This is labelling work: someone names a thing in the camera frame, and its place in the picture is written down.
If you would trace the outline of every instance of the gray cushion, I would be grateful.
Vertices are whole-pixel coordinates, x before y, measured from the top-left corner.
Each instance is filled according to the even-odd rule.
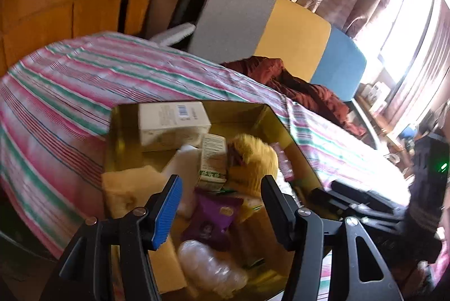
[[[253,55],[276,0],[206,0],[188,52],[218,64]]]

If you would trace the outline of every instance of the barcode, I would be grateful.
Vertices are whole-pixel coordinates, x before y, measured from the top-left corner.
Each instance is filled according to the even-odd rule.
[[[177,107],[178,107],[178,116],[189,117],[188,110],[184,104],[180,104]]]

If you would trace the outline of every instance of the pink and green striped sheet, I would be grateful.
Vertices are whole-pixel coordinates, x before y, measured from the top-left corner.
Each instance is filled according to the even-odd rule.
[[[1,185],[59,257],[84,218],[104,215],[111,108],[194,99],[269,104],[325,187],[338,178],[394,190],[404,182],[376,151],[286,96],[188,53],[105,32],[41,48],[1,79]]]

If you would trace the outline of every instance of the cardboard box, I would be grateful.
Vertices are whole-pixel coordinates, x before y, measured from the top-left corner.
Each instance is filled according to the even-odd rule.
[[[202,102],[141,103],[139,137],[143,151],[199,146],[211,122]]]
[[[199,182],[197,186],[218,192],[226,182],[226,140],[223,136],[208,134],[202,140]]]
[[[336,219],[326,209],[318,206],[314,207],[312,203],[308,202],[308,194],[314,188],[323,187],[300,148],[291,137],[290,132],[269,106],[260,103],[217,100],[204,100],[202,104],[211,122],[209,132],[213,135],[219,135],[225,137],[226,140],[230,140],[238,133],[248,133],[261,138],[268,144],[278,142],[287,158],[291,161],[295,179],[290,184],[299,199],[302,200],[305,206],[311,208],[322,217]],[[142,151],[138,127],[138,106],[139,104],[137,103],[122,104],[112,110],[105,150],[105,172],[123,171],[125,169],[140,168],[145,165],[151,165],[157,171],[162,171],[175,155],[176,150]],[[122,195],[126,199],[126,191],[128,189],[124,189],[119,195]],[[264,227],[257,233],[254,242],[267,245],[265,240],[261,241],[261,237],[267,238],[269,242],[273,243],[273,247],[268,248],[272,253],[268,255],[269,261],[249,272],[247,286],[239,294],[236,294],[236,299],[239,300],[268,300],[274,295],[277,295],[286,286],[286,278],[280,277],[274,270],[283,272],[285,267],[289,265],[288,259],[292,259],[292,253],[287,252],[279,244],[277,246],[276,236],[269,219],[265,214],[264,216],[262,215],[263,213],[260,214],[260,217],[255,217],[255,220],[261,220],[255,221],[258,225],[256,229],[261,228],[260,224]],[[177,215],[170,229],[170,235],[175,249],[181,244],[181,233],[187,227],[188,222],[183,217]],[[238,243],[233,242],[232,249],[239,246]],[[230,253],[224,252],[223,254],[224,256],[228,256]],[[245,264],[245,259],[239,258],[238,255],[235,257],[235,260],[237,264]],[[159,268],[160,265],[155,264],[154,272],[157,267]],[[187,293],[187,289],[191,288],[188,286],[181,291],[186,291]],[[211,293],[199,289],[196,301],[209,300],[211,300]]]

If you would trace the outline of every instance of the open cardboard box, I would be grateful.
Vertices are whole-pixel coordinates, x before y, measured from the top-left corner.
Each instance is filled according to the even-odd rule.
[[[298,198],[304,205],[318,212],[321,210],[311,206],[306,200],[309,192],[314,188],[321,188],[321,183],[309,165],[307,159],[301,152],[290,135],[272,109],[265,104],[232,102],[232,101],[202,101],[206,113],[211,122],[210,133],[220,135],[226,139],[231,139],[238,133],[249,133],[261,138],[271,144],[278,142],[285,151],[287,158],[292,164],[295,180],[291,186],[298,194]],[[140,168],[151,165],[157,171],[162,171],[165,165],[175,154],[176,150],[144,152],[141,149],[138,129],[138,107],[139,104],[124,104],[112,110],[111,124],[107,138],[107,150],[104,162],[104,171],[123,171],[125,169]],[[185,219],[175,218],[170,234],[175,248],[180,244],[179,236],[187,227]],[[259,224],[261,231],[265,231],[261,242],[264,246],[277,246],[275,234],[271,230],[271,225],[267,223]],[[285,268],[290,267],[292,262],[292,252],[288,253],[281,246],[277,246],[279,258],[284,258]],[[249,270],[249,282],[247,286],[235,295],[236,300],[267,300],[284,289],[287,278],[286,272],[275,271],[268,265],[268,262]],[[171,297],[178,298],[182,295],[174,296],[169,292],[163,294],[163,299]],[[200,292],[197,300],[219,300],[219,296],[213,293]]]

